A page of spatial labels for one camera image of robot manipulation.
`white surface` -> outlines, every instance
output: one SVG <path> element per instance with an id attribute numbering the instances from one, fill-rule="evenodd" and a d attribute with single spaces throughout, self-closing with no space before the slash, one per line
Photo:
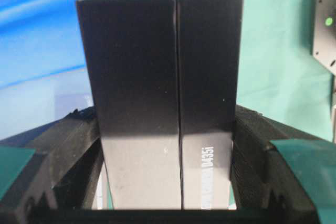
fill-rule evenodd
<path id="1" fill-rule="evenodd" d="M 0 140 L 92 105 L 86 68 L 0 89 Z"/>

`hexagonal metal plate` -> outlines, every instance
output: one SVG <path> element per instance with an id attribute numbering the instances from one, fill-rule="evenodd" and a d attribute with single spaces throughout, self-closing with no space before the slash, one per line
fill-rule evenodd
<path id="1" fill-rule="evenodd" d="M 336 0 L 316 0 L 312 53 L 336 75 Z"/>

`green light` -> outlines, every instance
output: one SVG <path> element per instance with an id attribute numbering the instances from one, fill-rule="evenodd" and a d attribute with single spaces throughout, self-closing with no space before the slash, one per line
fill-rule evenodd
<path id="1" fill-rule="evenodd" d="M 329 18 L 326 19 L 325 24 L 326 24 L 326 26 L 331 26 L 333 22 L 334 22 L 334 20 L 329 17 Z"/>

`black box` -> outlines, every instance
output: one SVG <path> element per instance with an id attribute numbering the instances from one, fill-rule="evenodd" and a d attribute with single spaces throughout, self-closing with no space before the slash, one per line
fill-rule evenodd
<path id="1" fill-rule="evenodd" d="M 175 0 L 77 0 L 114 209 L 180 209 Z"/>
<path id="2" fill-rule="evenodd" d="M 77 1 L 114 208 L 228 207 L 242 6 Z"/>
<path id="3" fill-rule="evenodd" d="M 177 0 L 185 209 L 229 201 L 243 0 Z"/>

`green backdrop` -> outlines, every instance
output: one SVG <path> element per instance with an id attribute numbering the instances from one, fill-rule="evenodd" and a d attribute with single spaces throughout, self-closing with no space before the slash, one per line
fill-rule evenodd
<path id="1" fill-rule="evenodd" d="M 332 139 L 332 75 L 310 54 L 312 0 L 244 0 L 238 104 Z"/>

